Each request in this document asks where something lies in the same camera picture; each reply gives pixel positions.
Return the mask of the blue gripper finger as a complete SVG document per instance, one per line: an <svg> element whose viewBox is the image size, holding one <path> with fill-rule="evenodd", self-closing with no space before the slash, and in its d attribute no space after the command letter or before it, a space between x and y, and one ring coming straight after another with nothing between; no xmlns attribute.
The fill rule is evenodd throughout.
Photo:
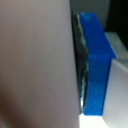
<svg viewBox="0 0 128 128"><path fill-rule="evenodd" d="M80 13L80 23L88 49L85 115L101 116L111 60L116 57L94 13Z"/></svg>

